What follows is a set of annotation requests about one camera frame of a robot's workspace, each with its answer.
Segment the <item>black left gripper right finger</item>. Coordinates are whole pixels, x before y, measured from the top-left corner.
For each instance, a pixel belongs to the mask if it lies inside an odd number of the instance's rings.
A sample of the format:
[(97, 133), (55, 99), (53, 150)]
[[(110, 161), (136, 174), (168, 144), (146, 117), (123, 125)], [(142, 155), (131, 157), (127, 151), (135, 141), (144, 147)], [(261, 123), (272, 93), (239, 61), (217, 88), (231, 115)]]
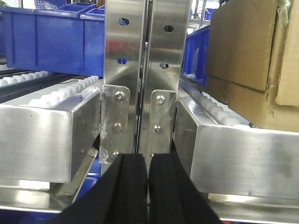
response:
[(221, 224), (177, 154), (156, 154), (149, 169), (151, 224)]

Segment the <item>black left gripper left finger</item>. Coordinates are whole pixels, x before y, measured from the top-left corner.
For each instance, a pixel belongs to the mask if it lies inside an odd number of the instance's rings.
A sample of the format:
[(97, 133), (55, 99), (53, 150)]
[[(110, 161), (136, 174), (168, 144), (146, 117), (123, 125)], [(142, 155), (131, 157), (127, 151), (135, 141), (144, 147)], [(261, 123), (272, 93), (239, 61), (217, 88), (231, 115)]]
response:
[(80, 199), (49, 224), (146, 224), (147, 170), (141, 154), (119, 154)]

